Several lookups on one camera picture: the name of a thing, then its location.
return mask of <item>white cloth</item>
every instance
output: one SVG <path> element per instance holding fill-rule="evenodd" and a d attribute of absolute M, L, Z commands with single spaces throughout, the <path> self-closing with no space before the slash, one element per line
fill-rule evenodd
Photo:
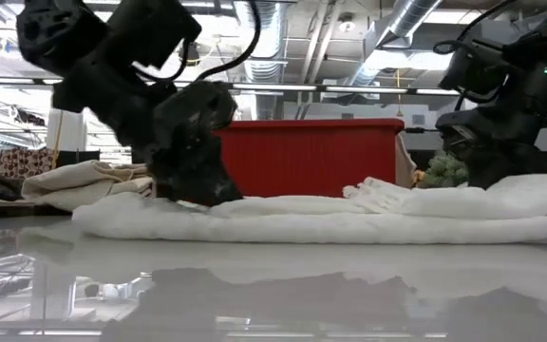
<path fill-rule="evenodd" d="M 81 237 L 74 228 L 64 223 L 58 229 L 25 229 L 19 251 L 65 273 L 114 284 L 141 272 L 187 268 L 210 270 L 232 284 L 343 273 L 371 284 L 399 276 L 420 298 L 476 296 L 505 287 L 547 301 L 547 252 L 531 246 L 126 241 Z"/>
<path fill-rule="evenodd" d="M 22 196 L 39 204 L 73 211 L 120 193 L 145 195 L 152 182 L 142 164 L 111 166 L 103 161 L 84 161 L 26 179 Z"/>
<path fill-rule="evenodd" d="M 396 135 L 396 185 L 410 189 L 415 182 L 417 164 L 410 158 L 402 135 Z"/>
<path fill-rule="evenodd" d="M 105 238 L 289 243 L 510 243 L 547 238 L 547 175 L 478 188 L 415 189 L 367 179 L 346 199 L 243 199 L 208 211 L 120 194 L 73 221 Z"/>

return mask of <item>ceiling duct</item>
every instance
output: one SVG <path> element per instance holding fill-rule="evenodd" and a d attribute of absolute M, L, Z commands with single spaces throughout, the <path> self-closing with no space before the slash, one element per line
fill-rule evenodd
<path fill-rule="evenodd" d="M 387 16 L 387 27 L 382 32 L 377 47 L 383 47 L 398 39 L 412 40 L 419 25 L 443 0 L 396 0 L 392 13 Z"/>
<path fill-rule="evenodd" d="M 373 22 L 363 42 L 365 61 L 348 79 L 348 86 L 369 86 L 382 66 L 380 48 L 410 48 L 413 33 L 443 0 L 397 0 L 392 13 Z"/>
<path fill-rule="evenodd" d="M 252 34 L 255 19 L 247 1 L 234 2 L 236 15 L 246 32 Z M 246 77 L 251 83 L 280 83 L 282 65 L 275 59 L 279 57 L 283 46 L 284 13 L 286 6 L 280 3 L 258 2 L 261 16 L 261 39 L 256 45 L 251 61 L 244 62 Z M 275 96 L 256 95 L 256 118 L 270 120 L 275 113 Z"/>

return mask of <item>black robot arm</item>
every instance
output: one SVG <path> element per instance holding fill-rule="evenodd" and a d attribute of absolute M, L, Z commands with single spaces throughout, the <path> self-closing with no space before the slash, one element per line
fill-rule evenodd
<path fill-rule="evenodd" d="M 434 48 L 455 52 L 439 86 L 462 94 L 457 111 L 436 122 L 443 149 L 466 163 L 471 186 L 486 189 L 507 176 L 547 173 L 535 147 L 547 128 L 547 19 L 509 45 L 465 36 Z M 462 98 L 479 106 L 461 111 Z"/>
<path fill-rule="evenodd" d="M 63 77 L 54 86 L 53 107 L 89 107 L 122 145 L 145 157 L 170 200 L 215 205 L 242 198 L 212 134 L 229 125 L 236 103 L 223 84 L 203 79 L 236 67 L 254 50 L 260 32 L 254 0 L 255 37 L 247 50 L 181 91 L 174 81 L 201 27 L 178 0 L 123 0 L 106 23 L 81 0 L 25 3 L 17 17 L 19 48 L 27 61 Z M 134 66 L 161 68 L 181 41 L 184 58 L 175 75 L 156 78 Z"/>

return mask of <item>ceiling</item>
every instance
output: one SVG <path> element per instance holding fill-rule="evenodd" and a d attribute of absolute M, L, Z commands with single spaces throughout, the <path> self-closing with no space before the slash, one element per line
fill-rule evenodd
<path fill-rule="evenodd" d="M 311 19 L 318 10 L 319 1 L 278 1 L 282 6 L 286 7 L 283 47 L 279 55 L 273 58 L 276 63 L 283 66 L 282 77 L 278 80 L 279 83 L 300 83 L 300 74 L 310 44 Z M 332 31 L 330 43 L 326 47 L 325 58 L 317 71 L 315 77 L 316 83 L 322 83 L 324 80 L 346 79 L 356 72 L 356 69 L 365 59 L 363 42 L 368 28 L 373 21 L 378 21 L 389 15 L 394 3 L 393 0 L 338 1 L 342 4 L 341 13 L 352 17 L 350 21 L 355 25 L 355 28 L 343 31 L 337 28 L 339 22 L 330 24 L 335 25 L 335 28 Z M 114 0 L 87 0 L 86 2 L 104 20 L 110 16 L 111 11 L 115 10 L 117 6 L 117 2 Z M 212 0 L 200 1 L 202 4 L 208 2 L 212 2 Z M 417 41 L 421 44 L 425 39 L 422 39 L 422 36 L 431 38 L 435 35 L 437 38 L 443 39 L 455 38 L 452 36 L 454 32 L 457 32 L 481 12 L 488 10 L 498 2 L 498 0 L 445 0 L 417 30 L 414 44 L 417 44 Z M 228 1 L 223 0 L 222 3 L 225 5 Z M 18 14 L 22 8 L 22 0 L 0 0 L 0 77 L 51 79 L 55 76 L 23 61 L 18 52 L 14 15 Z M 522 0 L 507 13 L 516 14 L 524 18 L 546 10 L 547 0 Z M 198 50 L 201 61 L 198 66 L 188 67 L 182 73 L 179 77 L 182 81 L 192 81 L 201 71 L 219 66 L 224 62 L 229 62 L 241 53 L 247 40 L 252 35 L 252 32 L 242 27 L 234 16 L 204 14 L 208 14 L 208 12 L 204 12 L 201 9 L 200 15 L 195 16 L 202 25 L 202 33 L 198 38 Z M 177 54 L 173 54 L 162 70 L 148 68 L 147 71 L 155 75 L 165 76 L 173 74 L 178 66 L 179 57 Z M 384 70 L 379 72 L 374 81 L 379 83 L 380 86 L 436 87 L 443 75 L 444 67 L 427 69 L 427 67 L 423 66 L 424 64 L 408 64 L 398 69 Z M 218 74 L 214 79 L 225 82 L 251 81 L 247 76 L 244 66 L 239 66 L 226 73 Z M 8 139 L 11 143 L 25 140 L 27 145 L 35 145 L 35 140 L 44 141 L 45 132 L 43 132 L 43 127 L 39 128 L 30 124 L 15 123 L 10 116 L 10 113 L 13 111 L 10 111 L 9 108 L 13 105 L 47 120 L 50 94 L 49 85 L 0 86 L 0 129 L 30 128 L 38 132 L 30 136 L 16 133 L 0 134 L 0 140 L 5 141 Z M 254 105 L 254 103 L 251 102 L 251 97 L 247 94 L 244 93 L 246 96 L 236 96 L 243 113 L 253 110 L 251 109 L 251 105 Z M 283 95 L 281 97 L 278 96 L 278 101 L 296 101 L 295 92 L 288 92 Z M 397 95 L 384 94 L 379 97 L 378 101 L 382 107 L 396 105 L 398 102 L 397 98 Z M 452 99 L 447 97 L 427 99 L 422 96 L 405 96 L 402 99 L 402 104 L 430 105 L 431 109 L 434 103 L 436 103 L 437 107 L 441 107 L 450 101 Z M 88 121 L 88 131 L 103 132 L 106 130 L 106 127 L 98 123 L 94 117 L 90 117 Z M 111 148 L 114 150 L 118 148 L 111 134 L 91 134 L 88 144 L 93 148 Z"/>

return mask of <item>red storage box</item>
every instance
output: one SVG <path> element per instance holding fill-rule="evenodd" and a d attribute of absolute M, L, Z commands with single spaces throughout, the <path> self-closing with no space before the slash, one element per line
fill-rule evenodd
<path fill-rule="evenodd" d="M 217 134 L 245 196 L 342 197 L 366 177 L 395 182 L 396 119 L 234 122 Z"/>

